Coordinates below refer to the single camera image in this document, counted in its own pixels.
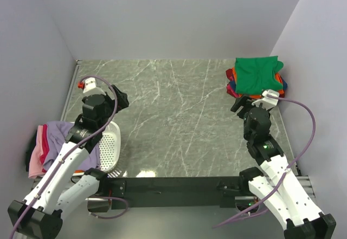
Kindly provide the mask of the lavender t shirt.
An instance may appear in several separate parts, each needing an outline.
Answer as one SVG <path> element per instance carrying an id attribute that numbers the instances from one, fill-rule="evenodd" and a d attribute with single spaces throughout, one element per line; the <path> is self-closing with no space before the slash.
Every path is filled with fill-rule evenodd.
<path id="1" fill-rule="evenodd" d="M 73 123 L 65 121 L 49 121 L 46 125 L 49 152 L 42 166 L 45 171 L 48 171 L 62 149 L 62 145 L 65 143 L 65 138 L 69 130 L 73 127 Z M 100 165 L 100 149 L 99 144 L 97 144 L 88 158 L 80 164 L 77 170 L 86 171 L 90 168 L 99 169 Z"/>

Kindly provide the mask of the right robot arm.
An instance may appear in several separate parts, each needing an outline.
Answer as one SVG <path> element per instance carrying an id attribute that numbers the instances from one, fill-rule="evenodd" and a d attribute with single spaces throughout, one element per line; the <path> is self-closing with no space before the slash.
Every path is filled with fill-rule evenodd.
<path id="1" fill-rule="evenodd" d="M 284 230 L 285 238 L 332 238 L 336 221 L 325 214 L 307 194 L 292 171 L 283 150 L 270 134 L 270 111 L 280 96 L 265 91 L 261 99 L 237 98 L 231 111 L 243 119 L 247 149 L 258 164 L 240 172 L 238 189 L 258 198 Z"/>

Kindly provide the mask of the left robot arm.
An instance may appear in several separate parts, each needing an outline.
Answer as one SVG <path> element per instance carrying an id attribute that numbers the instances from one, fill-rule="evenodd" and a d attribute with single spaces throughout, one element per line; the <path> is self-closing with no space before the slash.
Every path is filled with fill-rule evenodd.
<path id="1" fill-rule="evenodd" d="M 102 133 L 112 125 L 116 113 L 129 106 L 128 96 L 115 85 L 110 85 L 114 97 L 98 87 L 84 88 L 82 113 L 68 131 L 56 159 L 37 186 L 22 200 L 13 201 L 8 214 L 14 226 L 13 233 L 31 238 L 56 238 L 67 217 L 78 204 L 89 196 L 103 198 L 110 194 L 108 173 L 90 167 L 76 184 L 66 185 L 101 143 Z"/>

